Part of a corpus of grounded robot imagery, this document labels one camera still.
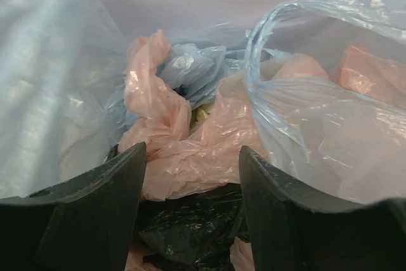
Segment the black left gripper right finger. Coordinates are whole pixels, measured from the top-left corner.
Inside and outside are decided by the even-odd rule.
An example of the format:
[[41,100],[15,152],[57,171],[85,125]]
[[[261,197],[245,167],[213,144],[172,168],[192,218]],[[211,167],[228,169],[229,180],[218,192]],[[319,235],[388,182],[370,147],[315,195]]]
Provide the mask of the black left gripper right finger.
[[251,148],[240,185],[256,270],[404,270],[405,200],[363,205],[321,192]]

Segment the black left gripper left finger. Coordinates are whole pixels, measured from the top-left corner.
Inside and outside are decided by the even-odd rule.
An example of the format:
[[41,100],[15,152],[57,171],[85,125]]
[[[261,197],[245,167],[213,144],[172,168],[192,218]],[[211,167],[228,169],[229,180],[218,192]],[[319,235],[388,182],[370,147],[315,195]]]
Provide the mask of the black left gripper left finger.
[[147,163],[138,143],[28,197],[1,200],[2,270],[124,270]]

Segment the pink plastic trash bag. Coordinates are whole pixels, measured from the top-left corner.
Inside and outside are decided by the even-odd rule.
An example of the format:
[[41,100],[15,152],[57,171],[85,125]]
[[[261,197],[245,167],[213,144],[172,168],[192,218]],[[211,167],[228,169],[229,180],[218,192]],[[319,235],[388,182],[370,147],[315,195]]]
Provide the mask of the pink plastic trash bag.
[[139,37],[128,48],[124,104],[138,118],[123,134],[119,151],[146,143],[142,194],[152,201],[238,183],[239,151],[244,145],[259,155],[266,154],[241,72],[220,82],[213,111],[194,132],[190,131],[189,102],[156,74],[170,51],[171,44],[162,31]]

